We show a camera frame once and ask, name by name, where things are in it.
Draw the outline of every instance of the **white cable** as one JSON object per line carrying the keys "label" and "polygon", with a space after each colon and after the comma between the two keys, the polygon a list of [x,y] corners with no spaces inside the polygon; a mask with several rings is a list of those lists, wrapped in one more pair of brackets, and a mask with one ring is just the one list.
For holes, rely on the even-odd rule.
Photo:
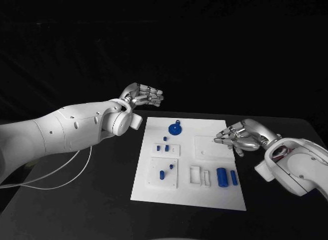
{"label": "white cable", "polygon": [[58,189],[58,188],[63,187],[65,185],[68,185],[68,184],[79,177],[79,175],[82,174],[82,172],[84,172],[84,170],[85,170],[85,168],[86,168],[86,166],[88,166],[89,159],[91,159],[91,155],[92,155],[92,146],[91,146],[91,152],[89,152],[89,157],[88,157],[86,165],[85,165],[82,171],[79,172],[79,174],[75,176],[75,178],[73,178],[69,182],[66,182],[63,185],[56,186],[56,187],[52,187],[52,188],[40,188],[40,187],[36,187],[36,186],[29,186],[29,185],[26,185],[26,184],[36,182],[37,180],[46,178],[49,175],[52,175],[53,173],[56,173],[56,172],[68,165],[68,163],[73,160],[73,158],[76,157],[76,155],[78,155],[79,152],[81,152],[81,151],[76,152],[76,154],[75,154],[75,156],[72,157],[72,159],[71,159],[52,173],[49,173],[49,174],[45,175],[43,177],[40,177],[40,178],[37,178],[37,179],[35,179],[35,180],[30,180],[30,181],[27,181],[27,182],[23,182],[23,183],[19,183],[19,184],[7,184],[7,185],[3,185],[3,186],[0,186],[0,189],[13,188],[13,187],[17,187],[17,186],[25,186],[25,187],[35,188],[35,189],[40,189],[40,190],[52,190],[52,189]]}

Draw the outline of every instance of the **robotic hand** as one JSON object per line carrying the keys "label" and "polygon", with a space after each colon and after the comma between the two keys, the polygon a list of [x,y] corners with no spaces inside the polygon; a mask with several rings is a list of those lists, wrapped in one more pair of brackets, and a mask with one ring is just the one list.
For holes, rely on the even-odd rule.
{"label": "robotic hand", "polygon": [[328,150],[305,139],[283,138],[259,122],[246,119],[224,129],[214,139],[243,157],[245,151],[265,148],[265,160],[255,167],[269,182],[279,181],[298,196],[314,188],[328,200]]}
{"label": "robotic hand", "polygon": [[0,184],[30,161],[84,150],[130,127],[137,130],[142,118],[132,113],[135,106],[158,107],[163,99],[163,91],[134,83],[117,99],[71,105],[37,119],[0,125]]}

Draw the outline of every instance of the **white platform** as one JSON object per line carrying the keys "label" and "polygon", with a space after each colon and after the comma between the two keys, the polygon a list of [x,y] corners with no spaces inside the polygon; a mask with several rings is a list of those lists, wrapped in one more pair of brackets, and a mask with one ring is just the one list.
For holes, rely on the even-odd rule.
{"label": "white platform", "polygon": [[[183,132],[173,136],[168,133],[168,126],[181,121]],[[197,207],[209,207],[217,209],[246,210],[245,199],[242,193],[242,180],[239,185],[233,186],[230,178],[230,170],[236,170],[233,150],[226,145],[213,142],[216,134],[226,129],[223,120],[189,119],[189,118],[166,118],[150,117],[147,120],[142,148],[138,160],[137,175],[134,181],[131,200],[178,204]],[[174,182],[174,172],[170,172],[168,162],[157,160],[153,166],[154,144],[180,145],[180,156],[160,156],[177,160],[177,185]],[[209,171],[210,187],[196,186],[190,184],[190,166],[200,167],[201,182],[203,171]],[[160,180],[160,169],[167,168],[168,176]],[[216,169],[226,168],[229,176],[229,187],[219,187]],[[155,185],[150,185],[148,178],[155,178]]]}

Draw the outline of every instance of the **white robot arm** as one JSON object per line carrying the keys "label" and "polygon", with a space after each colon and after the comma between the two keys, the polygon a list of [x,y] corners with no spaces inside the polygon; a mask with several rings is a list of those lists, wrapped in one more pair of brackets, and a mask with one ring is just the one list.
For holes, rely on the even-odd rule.
{"label": "white robot arm", "polygon": [[243,150],[255,151],[263,147],[265,160],[255,169],[265,180],[276,179],[298,196],[317,188],[328,200],[328,150],[319,145],[305,139],[282,139],[252,119],[224,129],[214,142],[235,148],[240,156]]}
{"label": "white robot arm", "polygon": [[0,125],[0,184],[30,161],[79,151],[130,127],[137,130],[142,118],[132,109],[144,104],[158,107],[163,99],[163,91],[134,83],[117,99],[71,105],[39,119]]}

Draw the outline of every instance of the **black table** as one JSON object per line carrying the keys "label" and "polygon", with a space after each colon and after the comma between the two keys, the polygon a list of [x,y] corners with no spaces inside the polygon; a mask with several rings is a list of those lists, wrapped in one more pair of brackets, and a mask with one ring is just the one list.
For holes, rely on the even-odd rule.
{"label": "black table", "polygon": [[[263,150],[236,157],[248,211],[131,201],[147,117],[226,120],[248,116],[135,111],[144,117],[138,131],[130,129],[94,146],[89,166],[79,178],[55,190],[22,187],[0,217],[0,240],[148,240],[154,238],[282,239],[328,237],[328,203],[318,190],[291,194],[273,180],[266,182],[253,167]],[[322,141],[301,119],[252,117],[283,137]],[[55,170],[73,153],[40,160],[29,179]],[[89,149],[49,178],[35,183],[55,187],[81,171]]]}

